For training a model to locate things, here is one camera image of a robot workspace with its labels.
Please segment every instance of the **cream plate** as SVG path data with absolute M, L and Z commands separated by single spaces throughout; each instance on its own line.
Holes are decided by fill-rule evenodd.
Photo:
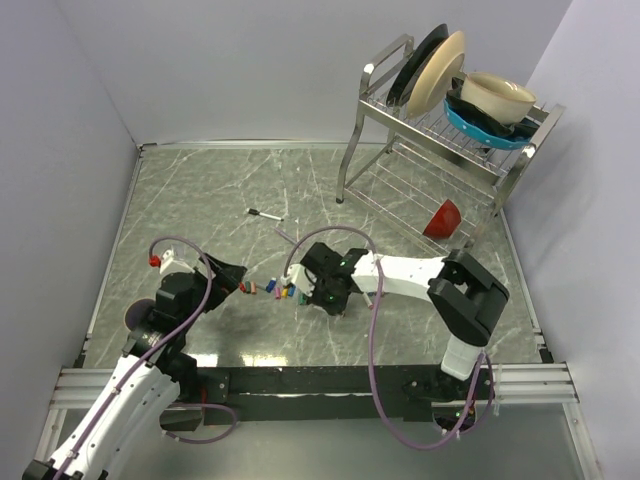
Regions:
M 433 54 L 413 88 L 407 104 L 407 117 L 415 118 L 433 109 L 451 88 L 451 79 L 464 62 L 464 32 L 457 31 Z

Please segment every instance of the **small tool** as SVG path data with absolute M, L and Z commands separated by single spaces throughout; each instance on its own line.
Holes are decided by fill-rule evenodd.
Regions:
M 278 222 L 282 222 L 284 219 L 281 217 L 276 217 L 275 215 L 269 215 L 268 213 L 262 213 L 255 208 L 247 208 L 247 213 L 249 215 L 258 215 L 259 217 L 270 218 L 271 220 L 277 220 Z
M 269 280 L 269 283 L 267 284 L 267 292 L 271 293 L 271 291 L 275 288 L 276 286 L 276 277 L 272 277 L 271 280 Z

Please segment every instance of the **marker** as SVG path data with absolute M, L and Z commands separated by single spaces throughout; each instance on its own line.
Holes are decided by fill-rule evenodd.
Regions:
M 371 299 L 369 298 L 369 295 L 366 293 L 363 293 L 362 297 L 364 298 L 364 301 L 366 302 L 369 310 L 373 310 L 373 303 L 371 303 Z
M 271 220 L 277 220 L 278 222 L 282 222 L 283 219 L 280 217 L 276 217 L 275 215 L 269 215 L 268 213 L 262 213 L 256 210 L 255 208 L 247 208 L 247 213 L 249 215 L 258 215 L 264 218 L 270 218 Z
M 277 280 L 275 277 L 269 280 L 269 284 L 267 285 L 267 288 L 266 288 L 267 292 L 271 293 L 271 290 L 273 290 L 276 286 L 276 282 Z

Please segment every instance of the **bowl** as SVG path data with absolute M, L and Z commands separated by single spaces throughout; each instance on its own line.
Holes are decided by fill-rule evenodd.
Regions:
M 503 125 L 520 122 L 536 103 L 536 96 L 531 90 L 485 72 L 467 75 L 460 98 Z
M 490 135 L 480 127 L 477 127 L 471 123 L 468 123 L 464 118 L 458 115 L 449 105 L 449 102 L 445 99 L 444 111 L 447 115 L 447 120 L 457 130 L 464 133 L 467 137 L 486 145 L 489 148 L 497 148 L 499 150 L 517 150 L 525 147 L 531 143 L 531 137 L 528 136 L 528 132 L 522 136 L 520 132 L 511 135 L 510 137 L 496 137 Z M 530 124 L 534 127 L 534 123 L 528 119 L 524 119 L 523 123 Z

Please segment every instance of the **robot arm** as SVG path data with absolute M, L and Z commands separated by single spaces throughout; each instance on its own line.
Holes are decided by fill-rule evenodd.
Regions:
M 469 378 L 509 299 L 506 287 L 470 254 L 454 250 L 447 257 L 403 258 L 353 248 L 341 256 L 316 243 L 282 282 L 293 283 L 312 304 L 337 315 L 351 293 L 377 290 L 376 261 L 384 272 L 385 293 L 433 303 L 451 332 L 441 369 L 459 380 Z
M 246 268 L 225 264 L 208 256 L 214 272 L 212 289 L 204 312 L 219 306 L 236 290 Z M 118 478 L 132 447 L 173 402 L 201 399 L 197 362 L 181 350 L 187 329 L 161 347 L 139 366 L 117 396 L 104 409 L 105 400 L 116 389 L 126 372 L 147 351 L 174 331 L 202 301 L 207 279 L 196 269 L 179 260 L 172 250 L 165 252 L 158 265 L 163 275 L 154 300 L 140 300 L 129 307 L 125 323 L 130 329 L 123 355 L 113 375 L 87 415 L 71 436 L 45 462 L 32 461 L 23 480 L 97 480 Z M 77 439 L 96 414 L 104 409 L 100 420 L 76 454 L 71 454 Z M 61 473 L 67 459 L 71 462 Z

